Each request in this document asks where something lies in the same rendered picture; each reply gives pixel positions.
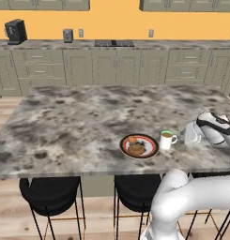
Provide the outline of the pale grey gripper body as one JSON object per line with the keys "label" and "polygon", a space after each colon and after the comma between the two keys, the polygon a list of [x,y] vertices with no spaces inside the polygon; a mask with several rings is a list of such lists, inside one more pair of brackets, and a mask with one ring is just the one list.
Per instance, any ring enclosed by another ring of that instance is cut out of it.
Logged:
{"label": "pale grey gripper body", "polygon": [[196,125],[195,121],[190,122],[185,129],[185,140],[186,146],[190,147],[201,142],[202,133],[200,128]]}

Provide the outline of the red rimmed dark plate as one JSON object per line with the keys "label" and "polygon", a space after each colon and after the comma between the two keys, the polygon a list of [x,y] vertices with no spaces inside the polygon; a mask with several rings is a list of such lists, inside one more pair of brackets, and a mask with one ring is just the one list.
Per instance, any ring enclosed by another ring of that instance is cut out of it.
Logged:
{"label": "red rimmed dark plate", "polygon": [[[128,152],[128,147],[131,145],[128,137],[133,136],[137,139],[137,144],[141,144],[145,148],[145,152],[141,156],[133,156]],[[160,146],[156,139],[145,134],[129,134],[125,136],[119,143],[119,148],[123,154],[131,158],[151,158],[159,153]]]}

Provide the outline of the grey-green counter base panel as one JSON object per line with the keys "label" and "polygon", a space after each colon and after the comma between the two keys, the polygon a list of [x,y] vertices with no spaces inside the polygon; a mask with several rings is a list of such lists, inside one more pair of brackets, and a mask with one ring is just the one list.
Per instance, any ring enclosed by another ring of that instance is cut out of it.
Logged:
{"label": "grey-green counter base panel", "polygon": [[82,186],[84,197],[106,197],[113,195],[113,180],[109,175],[24,178],[20,187],[32,194],[58,196],[76,193]]}

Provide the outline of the black coffee machine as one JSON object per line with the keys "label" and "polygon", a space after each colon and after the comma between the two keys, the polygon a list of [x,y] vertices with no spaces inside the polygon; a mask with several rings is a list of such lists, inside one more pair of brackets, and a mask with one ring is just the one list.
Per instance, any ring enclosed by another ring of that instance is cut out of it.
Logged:
{"label": "black coffee machine", "polygon": [[27,40],[24,20],[16,19],[5,23],[8,45],[19,45]]}

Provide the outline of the white mug with green rim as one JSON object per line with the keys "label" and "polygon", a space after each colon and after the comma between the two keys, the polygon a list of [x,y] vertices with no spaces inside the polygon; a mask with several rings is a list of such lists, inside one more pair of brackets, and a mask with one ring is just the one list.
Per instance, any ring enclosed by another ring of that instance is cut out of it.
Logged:
{"label": "white mug with green rim", "polygon": [[177,136],[169,130],[163,130],[160,137],[160,149],[169,150],[177,142]]}

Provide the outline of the large brown pastry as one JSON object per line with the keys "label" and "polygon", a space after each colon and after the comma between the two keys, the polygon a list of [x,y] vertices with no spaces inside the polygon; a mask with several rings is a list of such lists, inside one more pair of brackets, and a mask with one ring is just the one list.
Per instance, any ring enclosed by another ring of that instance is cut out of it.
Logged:
{"label": "large brown pastry", "polygon": [[145,148],[141,144],[131,144],[128,152],[133,156],[141,156],[145,152]]}

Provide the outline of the black bar stool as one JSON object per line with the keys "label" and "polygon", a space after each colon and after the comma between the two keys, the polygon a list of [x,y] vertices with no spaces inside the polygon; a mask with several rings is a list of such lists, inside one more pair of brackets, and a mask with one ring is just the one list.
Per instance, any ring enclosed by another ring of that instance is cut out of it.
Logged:
{"label": "black bar stool", "polygon": [[83,194],[82,181],[80,176],[72,177],[40,177],[29,181],[21,178],[19,189],[23,198],[29,204],[33,220],[35,221],[40,240],[44,240],[41,235],[36,214],[46,217],[51,229],[53,240],[55,239],[51,217],[61,215],[75,205],[77,225],[80,225],[77,190]]}
{"label": "black bar stool", "polygon": [[[193,172],[193,173],[188,173],[188,176],[190,178],[194,178],[194,179],[195,178],[201,178],[201,177],[226,176],[226,175],[230,175],[230,172]],[[211,218],[215,227],[216,227],[216,229],[217,229],[217,231],[218,231],[214,240],[217,240],[218,238],[220,240],[222,240],[226,230],[228,229],[228,227],[230,225],[230,217],[229,217],[230,216],[230,210],[227,213],[224,221],[222,222],[222,226],[220,227],[220,229],[217,227],[216,222],[213,219],[213,216],[212,216],[211,212],[212,212],[212,209],[209,209],[209,212],[207,213],[207,217],[206,217],[206,220],[205,220],[204,224],[207,224],[208,219]],[[195,213],[194,213],[193,218],[192,218],[192,223],[190,225],[190,228],[188,230],[188,233],[186,235],[185,240],[188,240],[189,236],[191,235],[192,225],[193,225],[193,223],[196,219],[197,214],[198,214],[198,210],[195,210]]]}
{"label": "black bar stool", "polygon": [[147,213],[149,220],[153,197],[161,183],[158,174],[116,175],[114,178],[114,227],[115,240],[118,240],[119,203],[141,217]]}

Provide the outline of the grey-green base cupboard run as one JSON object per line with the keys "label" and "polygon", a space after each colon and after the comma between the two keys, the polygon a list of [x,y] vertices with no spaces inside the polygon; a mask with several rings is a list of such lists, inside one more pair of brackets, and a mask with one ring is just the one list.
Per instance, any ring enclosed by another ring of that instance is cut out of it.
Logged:
{"label": "grey-green base cupboard run", "polygon": [[49,85],[216,86],[230,94],[230,49],[0,50],[0,96]]}

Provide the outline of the black hob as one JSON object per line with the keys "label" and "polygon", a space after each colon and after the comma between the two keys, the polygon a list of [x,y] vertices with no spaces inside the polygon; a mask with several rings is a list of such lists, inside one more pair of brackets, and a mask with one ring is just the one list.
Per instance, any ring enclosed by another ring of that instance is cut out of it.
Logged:
{"label": "black hob", "polygon": [[131,40],[96,39],[95,47],[134,47]]}

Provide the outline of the grey-green wall cupboard run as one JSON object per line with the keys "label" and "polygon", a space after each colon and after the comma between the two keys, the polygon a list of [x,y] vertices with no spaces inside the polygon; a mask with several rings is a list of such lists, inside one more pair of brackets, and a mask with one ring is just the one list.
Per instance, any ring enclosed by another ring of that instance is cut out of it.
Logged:
{"label": "grey-green wall cupboard run", "polygon": [[230,0],[140,0],[142,11],[230,12]]}
{"label": "grey-green wall cupboard run", "polygon": [[0,0],[0,10],[88,11],[90,0]]}

